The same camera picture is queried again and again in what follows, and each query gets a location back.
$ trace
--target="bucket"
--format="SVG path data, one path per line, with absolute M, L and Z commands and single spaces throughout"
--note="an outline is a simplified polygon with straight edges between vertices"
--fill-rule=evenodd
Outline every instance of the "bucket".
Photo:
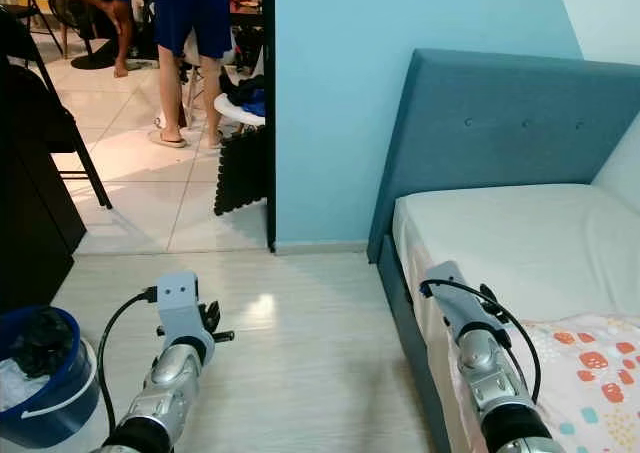
M 22 308 L 0 316 L 0 360 L 10 357 L 9 346 L 39 308 Z M 67 359 L 40 391 L 0 413 L 0 436 L 26 448 L 48 448 L 66 440 L 87 422 L 98 403 L 93 348 L 80 338 L 78 323 L 69 313 L 54 310 L 73 333 Z

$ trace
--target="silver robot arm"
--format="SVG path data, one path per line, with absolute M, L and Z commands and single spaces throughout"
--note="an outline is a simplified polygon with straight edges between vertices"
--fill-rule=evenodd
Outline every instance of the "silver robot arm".
M 215 333 L 218 303 L 205 311 L 198 305 L 198 280 L 191 272 L 160 278 L 158 310 L 165 336 L 163 351 L 144 380 L 143 390 L 103 446 L 94 453 L 169 453 L 173 450 L 199 390 L 202 368 L 215 343 L 230 341 L 233 332 Z
M 430 269 L 427 276 L 464 284 L 454 262 Z M 551 438 L 504 353 L 510 339 L 498 318 L 453 286 L 423 283 L 421 290 L 438 302 L 460 349 L 458 370 L 469 387 L 489 453 L 565 453 Z

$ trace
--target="flip-flop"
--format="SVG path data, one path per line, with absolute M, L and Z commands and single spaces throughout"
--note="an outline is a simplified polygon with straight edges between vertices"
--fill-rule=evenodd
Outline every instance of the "flip-flop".
M 149 132 L 149 141 L 156 145 L 168 146 L 169 148 L 184 148 L 188 143 L 184 138 L 180 141 L 167 141 L 162 139 L 162 130 L 153 130 Z

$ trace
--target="light blue wall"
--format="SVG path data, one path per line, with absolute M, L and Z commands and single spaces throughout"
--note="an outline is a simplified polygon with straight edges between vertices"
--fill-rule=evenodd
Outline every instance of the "light blue wall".
M 562 0 L 276 0 L 277 244 L 365 240 L 416 47 L 581 57 Z

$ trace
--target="black chair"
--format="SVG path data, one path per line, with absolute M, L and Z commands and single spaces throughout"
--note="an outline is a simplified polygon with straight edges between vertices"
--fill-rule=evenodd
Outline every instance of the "black chair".
M 62 47 L 60 46 L 60 43 L 58 43 L 58 39 L 56 38 L 56 36 L 53 34 L 53 31 L 51 30 L 51 27 L 49 26 L 49 22 L 47 21 L 47 19 L 44 17 L 44 15 L 42 14 L 42 11 L 40 11 L 40 7 L 38 7 L 38 3 L 36 2 L 36 0 L 27 0 L 27 4 L 26 5 L 10 5 L 10 4 L 3 4 L 0 5 L 3 6 L 9 13 L 11 13 L 13 16 L 15 16 L 16 18 L 23 20 L 26 18 L 27 20 L 27 31 L 29 33 L 31 33 L 31 17 L 32 16 L 36 16 L 38 15 L 40 17 L 40 19 L 42 20 L 42 22 L 44 23 L 44 26 L 47 27 L 47 30 L 49 31 L 49 34 L 51 35 L 51 38 L 53 38 L 53 41 L 55 42 L 56 46 L 58 47 L 58 50 L 60 51 L 60 54 L 62 55 Z
M 6 111 L 41 132 L 50 153 L 77 153 L 84 170 L 60 171 L 63 179 L 91 182 L 101 206 L 111 209 L 111 202 L 91 161 L 73 115 L 62 105 L 40 52 L 25 25 L 0 7 L 0 62 L 4 63 L 4 102 Z M 31 70 L 10 64 L 10 58 L 34 61 L 42 80 Z

